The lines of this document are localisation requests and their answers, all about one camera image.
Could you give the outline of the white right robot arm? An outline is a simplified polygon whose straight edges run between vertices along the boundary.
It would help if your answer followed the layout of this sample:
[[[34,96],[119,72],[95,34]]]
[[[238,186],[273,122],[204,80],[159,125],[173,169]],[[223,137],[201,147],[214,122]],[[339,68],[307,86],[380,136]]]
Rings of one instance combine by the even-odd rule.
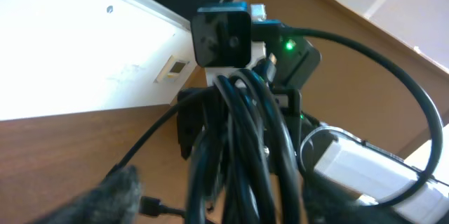
[[[422,108],[431,133],[424,170],[408,166],[353,134],[315,123],[306,136],[288,130],[275,89],[273,63],[247,68],[253,38],[195,34],[197,63],[231,65],[211,87],[190,91],[173,108],[203,105],[205,128],[194,146],[186,223],[204,223],[207,199],[226,192],[224,216],[238,223],[274,223],[269,175],[278,178],[284,223],[298,223],[304,206],[324,223],[447,223],[448,188],[433,173],[443,149],[440,114],[427,93],[399,66],[354,40],[314,29],[290,29],[290,37],[315,37],[351,48],[390,71]]]

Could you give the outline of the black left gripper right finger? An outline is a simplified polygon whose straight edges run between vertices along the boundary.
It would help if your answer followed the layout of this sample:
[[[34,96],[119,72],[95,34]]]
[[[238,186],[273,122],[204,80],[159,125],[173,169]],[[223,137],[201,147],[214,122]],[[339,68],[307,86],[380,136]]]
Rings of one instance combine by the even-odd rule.
[[[346,205],[351,196],[332,183],[324,190],[314,181],[305,180],[302,199],[309,223],[327,224],[406,224],[410,223],[391,209],[358,208]]]

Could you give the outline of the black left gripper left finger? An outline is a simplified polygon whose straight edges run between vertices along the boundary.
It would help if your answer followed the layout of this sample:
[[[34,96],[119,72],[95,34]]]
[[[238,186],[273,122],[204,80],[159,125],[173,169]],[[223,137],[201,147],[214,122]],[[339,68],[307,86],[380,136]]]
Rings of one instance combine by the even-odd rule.
[[[135,166],[107,176],[99,185],[34,219],[34,224],[130,224],[138,214],[142,184]]]

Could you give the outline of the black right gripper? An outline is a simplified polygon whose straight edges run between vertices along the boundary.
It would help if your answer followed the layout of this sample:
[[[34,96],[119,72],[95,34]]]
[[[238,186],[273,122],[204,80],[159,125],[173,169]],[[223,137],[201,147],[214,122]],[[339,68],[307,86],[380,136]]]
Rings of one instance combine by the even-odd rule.
[[[211,88],[187,88],[177,95],[177,135],[183,159],[191,161],[190,173],[276,173],[282,164],[274,151],[291,158],[297,168],[296,149],[300,140],[300,94],[286,95],[278,119],[260,114],[244,89],[219,92]]]

